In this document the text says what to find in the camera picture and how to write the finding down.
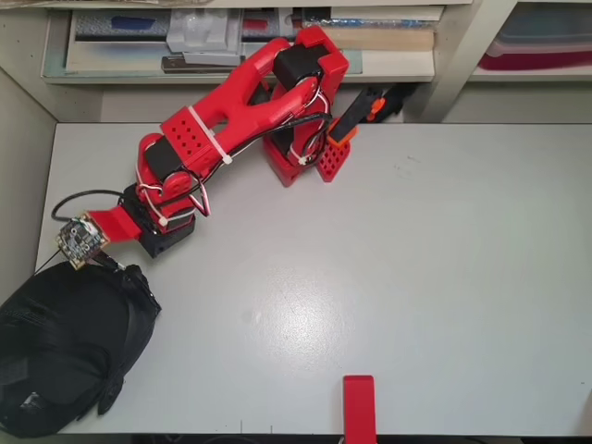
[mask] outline red block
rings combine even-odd
[[[376,402],[372,376],[343,378],[346,444],[376,444]]]

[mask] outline black cable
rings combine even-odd
[[[52,219],[57,220],[58,222],[69,222],[71,217],[57,215],[57,212],[59,211],[59,209],[62,206],[64,206],[65,204],[67,204],[68,202],[73,201],[74,199],[78,199],[79,197],[88,196],[91,194],[109,194],[112,196],[117,196],[120,199],[123,199],[125,197],[123,195],[123,192],[111,191],[111,190],[87,190],[87,191],[76,192],[74,194],[70,194],[68,197],[62,199],[61,201],[59,201],[57,203],[57,205],[52,210]]]
[[[57,254],[58,254],[58,253],[59,253],[59,250],[57,250],[57,251],[56,251],[54,254],[52,254],[52,257],[50,257],[49,259],[47,259],[47,260],[46,260],[46,261],[43,263],[43,265],[41,265],[39,268],[37,268],[37,269],[35,270],[35,273],[33,273],[33,275],[35,276],[37,273],[39,273],[41,270],[43,270],[43,268],[44,268],[44,267],[45,267],[47,264],[49,264],[49,262],[50,262],[50,261],[51,261],[53,258],[55,258],[55,257],[57,256]]]
[[[313,113],[309,116],[305,116],[305,117],[300,117],[297,118],[295,120],[291,120],[288,123],[285,123],[283,125],[280,125],[278,127],[272,128],[272,129],[268,129],[267,131],[263,131],[260,132],[258,134],[255,134],[254,136],[252,136],[251,138],[247,139],[243,144],[239,145],[237,148],[235,148],[233,150],[233,152],[228,153],[230,155],[237,155],[241,152],[241,150],[243,148],[246,148],[248,145],[250,145],[251,143],[255,142],[257,139],[261,139],[264,136],[268,136],[269,134],[273,134],[274,132],[278,132],[278,131],[282,131],[282,130],[287,130],[290,128],[294,128],[294,127],[298,127],[300,125],[304,125],[306,123],[310,123],[310,122],[314,122],[316,120],[325,120],[325,124],[323,125],[323,127],[317,131],[315,134],[313,134],[311,136],[311,138],[318,136],[319,133],[325,131],[328,126],[329,123],[331,121],[332,116],[328,113]],[[202,183],[205,183],[206,181],[208,181],[212,176],[214,176],[214,173],[217,172],[217,170],[223,165],[223,162],[218,162],[210,171],[210,174],[208,174],[205,178],[202,179]],[[181,201],[189,196],[191,196],[192,194],[194,194],[196,191],[200,190],[200,188],[202,187],[202,184],[198,181],[198,183],[196,185],[194,185],[189,191],[184,192],[183,194],[180,194],[179,196],[175,196],[172,197],[166,201],[163,201],[159,204],[156,204],[155,207],[157,209],[161,209],[163,206],[167,206],[170,204],[173,204],[175,202]]]

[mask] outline table surface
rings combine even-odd
[[[38,263],[62,197],[134,180],[155,124],[60,124]],[[284,189],[259,149],[213,214],[138,264],[163,306],[112,410],[72,433],[343,431],[348,374],[380,434],[592,433],[592,126],[363,126],[334,183]],[[67,205],[76,215],[108,196]]]

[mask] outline red robot arm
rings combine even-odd
[[[368,114],[368,98],[374,100],[361,94],[363,106],[354,102],[355,112],[329,127],[330,107],[348,65],[320,28],[301,31],[294,45],[285,39],[267,44],[203,100],[164,122],[162,133],[145,136],[136,183],[125,189],[116,208],[88,212],[84,227],[94,223],[92,238],[101,248],[136,240],[156,257],[193,232],[196,214],[210,214],[205,182],[261,137],[285,186],[312,166],[331,181],[349,154],[351,129]],[[265,78],[272,73],[278,83],[270,92]],[[214,133],[221,123],[226,127]],[[201,199],[194,196],[197,191]],[[77,264],[80,251],[91,257],[94,250],[79,249]]]

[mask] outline shelf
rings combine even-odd
[[[31,7],[62,8],[62,9],[155,9],[159,7],[237,7],[236,0],[212,0],[211,2],[201,1],[194,5],[194,2],[179,1],[172,6],[170,1],[158,5],[153,3],[131,3],[121,1],[63,1],[46,2]],[[360,6],[360,0],[300,0],[296,6]],[[472,0],[367,0],[364,6],[426,6],[426,5],[468,5]],[[240,4],[240,7],[292,7],[293,0],[248,0]]]
[[[165,74],[163,56],[169,56],[166,43],[142,43],[122,51],[104,51],[93,43],[72,43],[69,15],[53,11],[50,15],[43,60],[43,79],[51,84],[217,84],[227,74]],[[431,51],[344,51],[350,60],[345,81],[416,82],[434,78]]]
[[[536,69],[527,71],[490,71],[477,68],[469,81],[591,81],[592,66]]]
[[[431,52],[362,51],[362,74],[347,74],[345,82],[431,81]],[[93,71],[61,73],[43,78],[52,84],[216,84],[225,74],[163,74],[157,71]]]

